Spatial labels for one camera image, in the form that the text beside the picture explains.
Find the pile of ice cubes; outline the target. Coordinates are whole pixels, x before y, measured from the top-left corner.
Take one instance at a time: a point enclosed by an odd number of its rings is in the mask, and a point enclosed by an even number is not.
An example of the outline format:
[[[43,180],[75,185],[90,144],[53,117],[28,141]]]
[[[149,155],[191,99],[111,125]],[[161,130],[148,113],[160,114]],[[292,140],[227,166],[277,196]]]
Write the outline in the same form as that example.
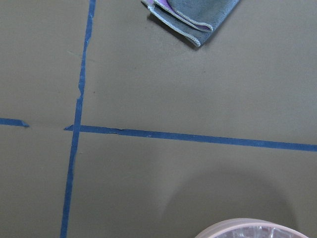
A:
[[[289,231],[281,230],[278,228],[270,228],[264,226],[253,226],[237,228],[228,231],[219,238],[298,238],[298,236]]]

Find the pink bowl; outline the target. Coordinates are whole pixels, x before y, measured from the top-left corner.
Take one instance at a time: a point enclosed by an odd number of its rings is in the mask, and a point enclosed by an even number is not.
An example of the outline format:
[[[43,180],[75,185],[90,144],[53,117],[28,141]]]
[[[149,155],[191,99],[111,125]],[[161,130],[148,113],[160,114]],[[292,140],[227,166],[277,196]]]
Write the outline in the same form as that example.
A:
[[[244,227],[253,227],[253,226],[264,226],[264,227],[270,227],[270,228],[278,228],[281,230],[289,231],[291,233],[294,233],[298,236],[298,238],[307,238],[306,235],[279,225],[272,222],[264,221],[264,220],[258,220],[258,219],[250,219],[250,218],[236,218],[236,219],[229,219],[225,221],[221,221],[219,223],[216,223],[214,225],[209,226],[208,228],[201,231],[198,235],[196,235],[196,238],[218,238],[219,235],[222,235],[228,231],[237,229],[237,228],[244,228]]]

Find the grey folded cloth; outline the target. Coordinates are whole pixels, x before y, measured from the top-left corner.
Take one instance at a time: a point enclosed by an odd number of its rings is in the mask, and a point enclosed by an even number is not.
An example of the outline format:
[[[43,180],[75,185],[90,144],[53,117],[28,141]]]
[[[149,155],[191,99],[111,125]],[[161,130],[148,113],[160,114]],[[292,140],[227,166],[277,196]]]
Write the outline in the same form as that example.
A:
[[[162,23],[199,48],[230,15],[238,0],[143,0]]]

